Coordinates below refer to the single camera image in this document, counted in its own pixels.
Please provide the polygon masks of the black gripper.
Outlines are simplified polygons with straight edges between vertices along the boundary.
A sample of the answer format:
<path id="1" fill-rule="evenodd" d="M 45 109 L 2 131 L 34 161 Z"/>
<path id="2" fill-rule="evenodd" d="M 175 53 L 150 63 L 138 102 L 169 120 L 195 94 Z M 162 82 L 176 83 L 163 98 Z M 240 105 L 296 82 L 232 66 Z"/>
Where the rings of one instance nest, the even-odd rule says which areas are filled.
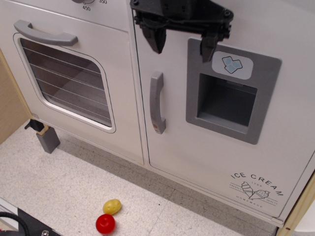
<path id="1" fill-rule="evenodd" d="M 229 38 L 233 12 L 211 0 L 131 0 L 135 23 L 152 50 L 158 54 L 166 41 L 166 30 L 201 34 L 202 62 L 210 62 L 218 41 Z"/>

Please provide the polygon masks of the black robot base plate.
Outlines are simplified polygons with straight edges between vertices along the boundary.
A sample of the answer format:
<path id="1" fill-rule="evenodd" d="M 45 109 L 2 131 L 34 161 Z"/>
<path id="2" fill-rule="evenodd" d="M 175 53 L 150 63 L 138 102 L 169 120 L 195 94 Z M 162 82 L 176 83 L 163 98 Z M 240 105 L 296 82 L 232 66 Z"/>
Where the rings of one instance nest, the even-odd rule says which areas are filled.
<path id="1" fill-rule="evenodd" d="M 48 231 L 50 236 L 60 236 L 58 232 L 56 232 L 51 227 L 37 220 L 33 216 L 29 215 L 25 211 L 18 208 L 18 216 L 25 222 L 28 227 L 31 236 L 40 236 L 43 231 Z"/>

